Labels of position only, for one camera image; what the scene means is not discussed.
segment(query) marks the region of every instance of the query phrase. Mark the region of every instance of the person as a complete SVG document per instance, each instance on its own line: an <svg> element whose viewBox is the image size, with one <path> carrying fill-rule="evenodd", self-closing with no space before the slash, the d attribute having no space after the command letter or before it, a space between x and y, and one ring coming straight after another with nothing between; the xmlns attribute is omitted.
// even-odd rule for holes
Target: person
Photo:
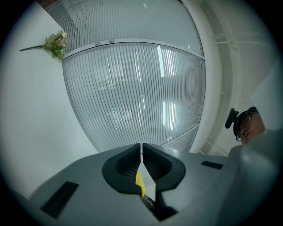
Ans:
<svg viewBox="0 0 283 226"><path fill-rule="evenodd" d="M241 142L242 145L248 144L265 132L264 123L256 107L249 108L236 118L233 132L236 140Z"/></svg>

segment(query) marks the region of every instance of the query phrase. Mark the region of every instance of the black rectangular slot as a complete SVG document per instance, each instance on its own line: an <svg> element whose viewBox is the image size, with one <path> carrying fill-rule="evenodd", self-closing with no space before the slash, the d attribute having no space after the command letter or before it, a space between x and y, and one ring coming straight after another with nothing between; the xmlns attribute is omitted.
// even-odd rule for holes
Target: black rectangular slot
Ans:
<svg viewBox="0 0 283 226"><path fill-rule="evenodd" d="M43 212L57 218L79 185L65 182L41 208Z"/></svg>
<svg viewBox="0 0 283 226"><path fill-rule="evenodd" d="M215 162L209 162L209 161L204 161L201 164L204 165L204 166L208 166L208 167L211 167L211 168L218 169L218 170L220 170L223 166L223 164L219 164L219 163L215 163Z"/></svg>

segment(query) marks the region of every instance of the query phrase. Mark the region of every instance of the eyeglasses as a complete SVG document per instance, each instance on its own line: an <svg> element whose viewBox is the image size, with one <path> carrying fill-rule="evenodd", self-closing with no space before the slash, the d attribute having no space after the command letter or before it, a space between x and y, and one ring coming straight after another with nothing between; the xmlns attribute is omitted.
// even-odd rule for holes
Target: eyeglasses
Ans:
<svg viewBox="0 0 283 226"><path fill-rule="evenodd" d="M255 113L256 112L245 112L245 116L242 119L242 122L240 124L240 129L239 129L237 136L236 136L236 141L241 142L241 140L242 140L242 132L241 131L242 131L243 128L249 127L250 119Z"/></svg>

